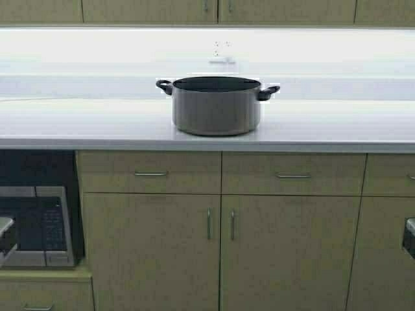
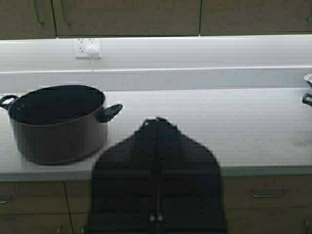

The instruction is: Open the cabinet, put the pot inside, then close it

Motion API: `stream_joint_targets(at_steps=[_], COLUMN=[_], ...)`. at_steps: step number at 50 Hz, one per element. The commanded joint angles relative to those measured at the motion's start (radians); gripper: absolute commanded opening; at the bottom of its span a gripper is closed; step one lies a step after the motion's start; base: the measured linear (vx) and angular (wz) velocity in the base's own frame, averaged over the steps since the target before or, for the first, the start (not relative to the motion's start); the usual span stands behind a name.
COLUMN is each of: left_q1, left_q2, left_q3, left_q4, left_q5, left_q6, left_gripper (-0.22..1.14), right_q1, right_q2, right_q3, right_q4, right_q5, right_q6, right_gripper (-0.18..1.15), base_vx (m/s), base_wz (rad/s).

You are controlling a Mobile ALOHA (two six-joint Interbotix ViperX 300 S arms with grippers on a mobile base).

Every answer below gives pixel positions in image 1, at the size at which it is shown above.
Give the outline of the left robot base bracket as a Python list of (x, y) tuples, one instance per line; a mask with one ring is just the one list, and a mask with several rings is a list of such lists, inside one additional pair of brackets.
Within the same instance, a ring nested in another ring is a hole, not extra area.
[(16, 224), (12, 218), (1, 217), (1, 266), (18, 246)]

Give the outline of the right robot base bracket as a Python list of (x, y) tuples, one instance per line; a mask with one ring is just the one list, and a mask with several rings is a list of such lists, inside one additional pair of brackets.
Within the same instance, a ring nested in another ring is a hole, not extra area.
[(415, 218), (407, 218), (403, 231), (402, 247), (403, 249), (415, 259), (415, 232), (414, 232)]

